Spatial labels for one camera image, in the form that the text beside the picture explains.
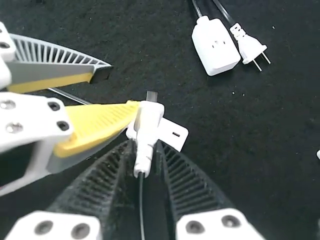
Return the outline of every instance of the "white power cord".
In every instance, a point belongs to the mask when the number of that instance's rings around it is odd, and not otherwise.
[[[157,94],[148,92],[147,100],[140,102],[134,122],[137,146],[133,175],[136,178],[139,173],[143,173],[145,178],[149,176],[154,145],[158,140],[158,126],[165,113],[165,106],[154,100],[157,100]]]
[[[255,60],[259,55],[263,55],[268,64],[271,64],[270,60],[264,53],[264,51],[267,49],[267,46],[262,45],[256,38],[246,34],[239,23],[233,25],[230,28],[230,31],[233,34],[235,40],[238,42],[239,51],[243,58],[243,64],[254,62],[259,71],[262,72],[261,67]]]

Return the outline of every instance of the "extension cord outlet box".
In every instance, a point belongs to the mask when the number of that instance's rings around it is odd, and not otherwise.
[[[194,47],[209,76],[233,69],[240,54],[220,19],[202,16],[192,32]]]

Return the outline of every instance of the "screw hole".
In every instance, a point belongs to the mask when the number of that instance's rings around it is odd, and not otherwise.
[[[0,101],[0,108],[6,109],[6,110],[11,110],[16,107],[16,103],[12,100],[4,100]]]
[[[237,228],[241,225],[239,219],[232,215],[224,216],[221,221],[222,224],[227,228]]]
[[[2,42],[0,42],[0,48],[1,49],[8,49],[8,48],[10,48],[10,45],[8,43],[2,41]]]
[[[34,232],[37,235],[45,235],[51,231],[53,225],[52,221],[42,221],[35,227]]]
[[[58,111],[60,109],[60,105],[54,101],[48,102],[48,105],[52,109],[52,111]]]
[[[5,127],[6,131],[10,134],[17,134],[23,131],[24,127],[19,122],[9,123]]]
[[[89,233],[90,233],[89,225],[86,223],[80,223],[72,229],[71,236],[74,239],[84,239],[89,235]]]
[[[185,229],[189,234],[202,234],[205,231],[204,226],[198,221],[189,221]]]
[[[56,124],[62,131],[67,131],[69,129],[69,124],[65,121],[58,121]]]

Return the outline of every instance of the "black cable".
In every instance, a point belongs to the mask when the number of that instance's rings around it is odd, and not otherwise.
[[[138,173],[139,179],[139,215],[140,215],[140,231],[141,240],[145,240],[145,226],[144,226],[144,212],[143,212],[143,189],[144,189],[144,178],[145,174],[143,172]]]
[[[201,18],[203,15],[202,15],[202,13],[201,13],[201,11],[200,11],[200,7],[198,6],[198,4],[197,4],[196,0],[191,0],[191,1],[192,1],[192,4],[193,4],[193,7],[194,7],[194,10],[195,10],[195,12],[196,12],[196,14],[197,14],[198,18]]]
[[[236,21],[230,16],[230,14],[227,12],[227,10],[222,6],[222,4],[219,2],[219,0],[212,0],[216,7],[219,9],[219,11],[222,13],[224,18],[228,21],[228,23],[233,26],[236,24]]]

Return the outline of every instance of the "black table surface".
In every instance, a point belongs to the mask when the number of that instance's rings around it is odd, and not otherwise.
[[[203,13],[222,19],[205,1]],[[11,33],[114,65],[105,82],[63,88],[87,101],[142,100],[146,90],[157,91],[165,117],[189,130],[182,152],[266,239],[315,239],[320,217],[320,2],[221,1],[268,46],[272,64],[257,59],[263,72],[239,63],[208,77],[191,40],[196,17],[188,0],[3,0],[0,21]],[[18,217],[45,209],[92,161],[1,197],[0,237]]]

